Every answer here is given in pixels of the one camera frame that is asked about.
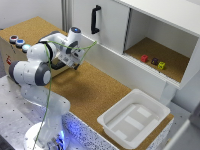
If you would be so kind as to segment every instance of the black door handle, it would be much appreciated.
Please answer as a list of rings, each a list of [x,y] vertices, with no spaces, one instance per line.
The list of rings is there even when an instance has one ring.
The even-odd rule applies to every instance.
[[[96,5],[96,8],[92,10],[92,21],[91,21],[91,31],[92,34],[98,33],[100,30],[96,28],[96,12],[101,10],[101,7]]]

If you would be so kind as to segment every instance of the small toy block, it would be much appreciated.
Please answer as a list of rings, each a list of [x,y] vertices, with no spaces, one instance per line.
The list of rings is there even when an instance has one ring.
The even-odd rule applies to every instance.
[[[158,65],[158,63],[159,62],[158,62],[157,58],[153,58],[152,61],[151,61],[151,64],[156,65],[156,66]]]
[[[142,57],[141,57],[141,61],[142,61],[142,62],[146,62],[147,59],[148,59],[148,56],[147,56],[147,55],[142,55]]]
[[[164,62],[160,62],[159,64],[158,64],[158,68],[159,69],[164,69],[164,67],[165,67],[165,63]]]

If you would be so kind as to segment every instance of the red block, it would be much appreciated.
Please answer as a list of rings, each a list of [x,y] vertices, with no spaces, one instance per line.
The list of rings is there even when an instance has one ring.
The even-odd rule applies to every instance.
[[[142,55],[141,61],[142,62],[147,62],[148,56],[147,55]]]

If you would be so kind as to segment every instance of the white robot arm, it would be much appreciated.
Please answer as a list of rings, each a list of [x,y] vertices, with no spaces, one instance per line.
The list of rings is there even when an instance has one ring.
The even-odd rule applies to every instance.
[[[52,69],[57,70],[65,65],[77,69],[85,53],[84,50],[77,48],[80,39],[81,30],[75,27],[70,29],[68,37],[58,31],[54,31],[28,49],[28,61],[13,62],[10,65],[10,77],[21,86],[21,94],[25,99],[32,103],[46,106],[48,90],[41,86],[48,84],[51,79],[48,61],[52,61],[58,55],[60,62],[56,65],[51,63]],[[57,135],[62,131],[61,116],[66,114],[69,109],[70,102],[68,100],[51,92],[48,113],[38,138],[37,149],[49,150],[58,147],[59,144],[55,144],[55,139],[57,139]],[[25,150],[32,149],[35,139],[31,140],[30,137],[26,137],[25,139],[28,139],[28,142],[25,142]],[[62,146],[58,147],[58,149],[65,148],[66,145],[64,142]]]

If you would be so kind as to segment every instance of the cork surface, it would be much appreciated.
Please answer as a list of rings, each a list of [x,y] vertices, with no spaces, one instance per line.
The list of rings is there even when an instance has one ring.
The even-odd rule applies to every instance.
[[[185,73],[186,67],[189,63],[189,58],[179,54],[172,49],[169,49],[149,38],[145,38],[127,51],[125,53],[133,56],[134,58],[141,60],[142,55],[148,56],[147,65],[152,68],[162,72],[168,77],[181,82],[183,75]],[[165,62],[165,69],[158,69],[158,66],[152,65],[151,60],[153,58],[158,58],[159,62]]]
[[[35,17],[4,30],[0,30],[0,36],[9,42],[10,36],[17,35],[19,39],[25,40],[26,44],[34,45],[39,41],[39,39],[56,30],[67,35],[66,32],[51,23],[40,17]]]
[[[0,36],[9,42],[11,35],[18,35],[27,44],[33,45],[40,38],[55,30],[65,35],[67,34],[40,17],[36,17],[0,31]],[[131,89],[96,69],[89,63],[84,62],[77,71],[67,69],[55,76],[52,81],[52,91],[70,101],[70,111],[72,113],[119,149],[123,149],[104,133],[102,126],[97,122],[97,118],[127,95]],[[146,149],[172,118],[173,115],[171,114],[167,116],[137,150]]]
[[[77,71],[68,69],[54,77],[52,91],[70,101],[72,113],[120,150],[123,149],[105,134],[97,118],[127,95],[131,89],[84,62]],[[173,115],[167,116],[136,150],[145,150],[172,119]]]

